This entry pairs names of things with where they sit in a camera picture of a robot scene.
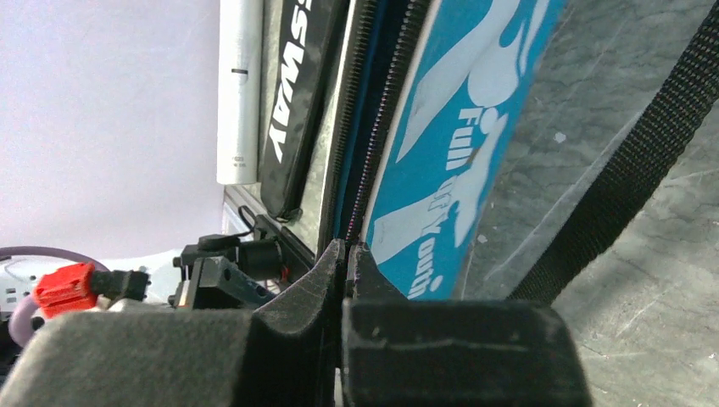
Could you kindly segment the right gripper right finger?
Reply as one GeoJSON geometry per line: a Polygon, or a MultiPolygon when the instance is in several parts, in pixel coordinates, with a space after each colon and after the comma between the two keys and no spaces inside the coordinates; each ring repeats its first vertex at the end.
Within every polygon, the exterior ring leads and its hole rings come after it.
{"type": "Polygon", "coordinates": [[[347,406],[589,406],[565,322],[526,301],[415,301],[348,253],[342,385],[347,406]]]}

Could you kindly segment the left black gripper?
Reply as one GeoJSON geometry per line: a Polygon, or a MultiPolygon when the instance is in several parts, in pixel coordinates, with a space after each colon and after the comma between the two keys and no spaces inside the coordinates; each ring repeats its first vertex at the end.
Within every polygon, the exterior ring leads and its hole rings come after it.
{"type": "Polygon", "coordinates": [[[257,309],[313,266],[315,255],[287,228],[247,205],[237,209],[245,231],[200,237],[173,259],[181,281],[174,309],[257,309]]]}

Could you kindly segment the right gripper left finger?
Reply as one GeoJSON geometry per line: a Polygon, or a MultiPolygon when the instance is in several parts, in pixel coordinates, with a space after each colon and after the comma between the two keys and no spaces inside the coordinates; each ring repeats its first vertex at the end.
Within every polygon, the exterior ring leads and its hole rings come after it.
{"type": "Polygon", "coordinates": [[[73,312],[29,342],[4,406],[331,406],[345,243],[258,309],[73,312]]]}

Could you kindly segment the white shuttlecock tube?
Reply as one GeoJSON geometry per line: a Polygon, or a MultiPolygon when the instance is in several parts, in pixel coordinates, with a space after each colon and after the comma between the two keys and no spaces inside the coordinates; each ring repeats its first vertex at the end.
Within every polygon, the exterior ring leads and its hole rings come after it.
{"type": "Polygon", "coordinates": [[[264,3],[220,1],[216,180],[257,181],[264,3]]]}

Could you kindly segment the black racket cover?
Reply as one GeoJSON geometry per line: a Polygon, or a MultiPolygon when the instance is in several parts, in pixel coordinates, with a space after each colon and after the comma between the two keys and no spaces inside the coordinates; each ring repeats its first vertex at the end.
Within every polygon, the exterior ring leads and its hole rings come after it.
{"type": "Polygon", "coordinates": [[[297,216],[325,86],[342,34],[347,1],[284,1],[276,81],[260,171],[260,198],[279,221],[297,216]]]}

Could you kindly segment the blue racket cover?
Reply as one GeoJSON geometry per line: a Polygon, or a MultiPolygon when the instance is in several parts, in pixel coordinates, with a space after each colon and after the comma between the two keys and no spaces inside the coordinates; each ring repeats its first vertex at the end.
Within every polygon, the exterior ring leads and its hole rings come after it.
{"type": "Polygon", "coordinates": [[[337,233],[410,300],[553,301],[717,99],[715,1],[433,1],[407,37],[337,233]]]}

